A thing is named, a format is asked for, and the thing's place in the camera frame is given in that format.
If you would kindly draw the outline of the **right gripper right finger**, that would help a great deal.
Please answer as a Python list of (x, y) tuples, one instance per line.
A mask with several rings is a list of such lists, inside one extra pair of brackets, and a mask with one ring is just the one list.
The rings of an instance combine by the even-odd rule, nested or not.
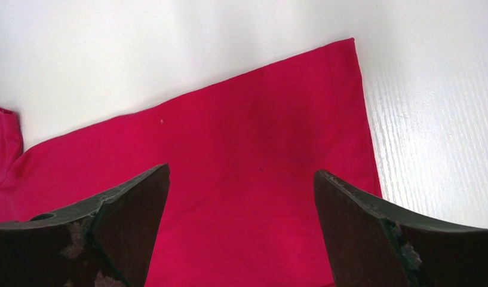
[(488, 229), (442, 221), (314, 176), (336, 286), (488, 286)]

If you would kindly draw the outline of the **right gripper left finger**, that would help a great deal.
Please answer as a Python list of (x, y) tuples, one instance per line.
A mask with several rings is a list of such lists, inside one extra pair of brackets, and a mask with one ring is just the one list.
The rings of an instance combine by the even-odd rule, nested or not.
[(170, 187), (157, 165), (29, 221), (0, 222), (0, 286), (144, 286)]

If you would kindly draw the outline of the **red t shirt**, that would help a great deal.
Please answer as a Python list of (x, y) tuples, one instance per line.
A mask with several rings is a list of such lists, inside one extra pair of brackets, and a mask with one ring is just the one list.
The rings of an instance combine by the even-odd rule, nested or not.
[(352, 38), (22, 147), (0, 108), (0, 222), (170, 166), (148, 286), (333, 286), (314, 173), (381, 194)]

